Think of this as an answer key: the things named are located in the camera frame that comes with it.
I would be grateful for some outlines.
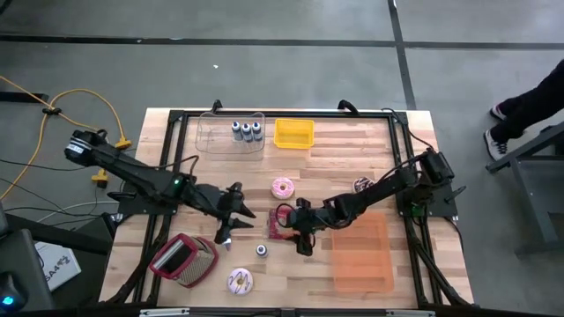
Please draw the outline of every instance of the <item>yellow cable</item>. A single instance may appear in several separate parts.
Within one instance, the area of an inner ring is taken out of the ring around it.
[[[115,111],[114,106],[112,106],[112,104],[110,104],[109,101],[107,101],[104,97],[102,97],[101,95],[99,95],[97,92],[93,92],[93,91],[91,91],[91,90],[83,89],[83,88],[72,89],[72,90],[69,90],[69,91],[66,91],[66,92],[61,92],[61,93],[59,93],[58,95],[56,95],[56,96],[53,98],[53,100],[51,101],[51,104],[50,104],[51,108],[54,108],[55,103],[56,103],[61,97],[66,96],[66,95],[68,95],[69,93],[73,93],[73,92],[86,92],[86,93],[90,93],[90,94],[92,94],[93,96],[98,97],[98,99],[102,100],[102,101],[110,108],[110,110],[112,110],[112,113],[114,113],[115,121],[117,122],[117,127],[118,127],[119,130],[120,130],[120,138],[125,139],[125,135],[123,134],[122,122],[120,121],[120,117],[119,117],[119,115],[117,115],[117,112]],[[59,115],[61,115],[66,121],[68,121],[68,122],[70,122],[70,123],[72,123],[72,124],[74,124],[74,125],[78,125],[78,126],[81,126],[81,127],[84,127],[84,128],[88,128],[88,129],[99,130],[99,129],[96,129],[96,128],[93,128],[93,127],[89,127],[89,126],[87,126],[87,125],[85,125],[85,124],[82,124],[82,123],[74,122],[73,120],[69,119],[68,117],[66,117],[66,116],[64,116],[64,115],[62,115],[62,114],[59,114]]]
[[[32,157],[29,159],[29,162],[27,162],[27,166],[25,166],[24,169],[21,170],[18,177],[16,177],[16,179],[12,182],[12,184],[8,187],[8,189],[6,189],[6,191],[4,191],[2,196],[0,196],[0,201],[3,200],[4,197],[8,195],[8,193],[10,193],[11,189],[14,188],[14,184],[16,184],[19,181],[19,179],[22,176],[24,176],[29,165],[32,164],[33,161],[35,160],[35,157],[37,156],[37,153],[39,153],[39,149],[41,148],[41,143],[43,142],[43,131],[45,129],[45,122],[47,121],[47,119],[48,119],[48,115],[44,114],[43,120],[41,120],[41,127],[39,129],[39,139],[37,140],[37,146],[35,146],[35,152],[33,153]]]
[[[122,122],[120,121],[120,117],[119,115],[117,115],[117,112],[115,111],[114,107],[109,103],[109,101],[107,101],[104,97],[102,97],[101,95],[99,95],[97,92],[93,92],[91,90],[88,89],[72,89],[66,92],[61,92],[58,95],[56,95],[53,100],[51,100],[51,103],[47,103],[45,101],[43,101],[42,99],[36,97],[34,94],[30,93],[29,91],[27,91],[26,89],[24,89],[23,87],[13,83],[12,81],[10,81],[8,78],[4,77],[4,76],[0,76],[0,79],[2,79],[4,82],[18,88],[20,91],[25,92],[27,95],[31,96],[32,98],[34,98],[35,100],[39,101],[41,104],[43,104],[45,107],[49,108],[49,109],[54,109],[55,108],[55,103],[63,96],[69,94],[69,93],[73,93],[73,92],[86,92],[86,93],[90,93],[96,97],[98,97],[100,100],[102,100],[106,105],[108,105],[108,107],[110,108],[110,110],[112,110],[112,113],[114,113],[114,117],[115,120],[117,121],[117,126],[120,130],[120,143],[126,143],[124,145],[124,147],[128,147],[131,145],[131,141],[128,141],[127,138],[125,137],[125,135],[123,134],[123,127],[122,127]],[[71,118],[69,118],[68,116],[64,115],[64,114],[59,114],[59,116],[63,117],[64,120],[66,120],[67,122],[70,122],[76,126],[79,127],[83,127],[86,129],[90,129],[93,131],[97,131],[99,130],[98,128],[95,127],[91,127],[87,124],[84,123],[80,123],[80,122],[75,122],[74,120],[72,120]],[[2,196],[0,196],[0,201],[2,201],[6,195],[8,195],[8,193],[10,193],[10,191],[14,188],[13,184],[16,184],[19,179],[22,178],[22,176],[24,176],[24,174],[27,172],[27,168],[29,167],[30,164],[33,163],[33,161],[35,160],[35,157],[37,157],[37,153],[39,153],[39,149],[41,148],[41,143],[43,142],[43,131],[45,129],[45,123],[48,119],[48,115],[45,114],[43,115],[43,120],[41,121],[41,127],[40,127],[40,132],[39,132],[39,140],[37,142],[37,146],[35,147],[35,152],[33,153],[33,156],[29,159],[29,161],[27,162],[27,166],[25,166],[21,172],[19,173],[18,177],[12,182],[12,184],[8,187],[8,189],[6,189],[6,191],[4,191],[4,193],[2,194]]]

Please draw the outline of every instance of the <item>yellow container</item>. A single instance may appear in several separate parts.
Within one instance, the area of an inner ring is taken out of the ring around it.
[[[314,122],[276,119],[274,144],[283,149],[309,149],[314,145]]]

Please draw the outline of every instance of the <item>black pants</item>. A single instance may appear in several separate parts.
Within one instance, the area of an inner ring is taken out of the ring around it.
[[[559,112],[564,108],[564,60],[536,88],[505,100],[498,107],[507,118],[490,133],[500,143],[520,137],[531,125]]]

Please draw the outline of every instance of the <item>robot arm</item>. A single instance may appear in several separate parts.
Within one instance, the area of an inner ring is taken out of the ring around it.
[[[419,163],[420,171],[416,171],[416,163]],[[296,208],[287,214],[285,224],[286,228],[298,233],[290,238],[296,243],[297,252],[312,255],[312,236],[316,231],[346,228],[368,206],[391,195],[405,192],[411,205],[423,206],[433,199],[434,190],[450,184],[454,178],[442,153],[431,148],[395,167],[390,173],[390,176],[359,193],[341,194],[324,200],[321,208],[311,208],[309,201],[298,198]]]
[[[218,244],[229,237],[231,229],[253,227],[231,218],[233,212],[256,217],[243,203],[240,182],[235,182],[226,190],[210,184],[196,184],[197,178],[191,174],[156,169],[123,154],[106,142],[105,134],[105,131],[74,131],[64,155],[81,166],[100,166],[108,170],[133,185],[137,190],[133,195],[141,195],[151,203],[173,207],[185,204],[215,217],[221,222],[214,240]],[[130,195],[122,193],[113,197],[120,200],[131,198]]]

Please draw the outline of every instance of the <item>cable tie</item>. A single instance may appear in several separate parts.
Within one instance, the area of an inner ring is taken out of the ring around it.
[[[52,114],[59,115],[60,113],[63,112],[61,108],[53,108],[53,109],[43,108],[41,111],[46,115],[52,115]]]

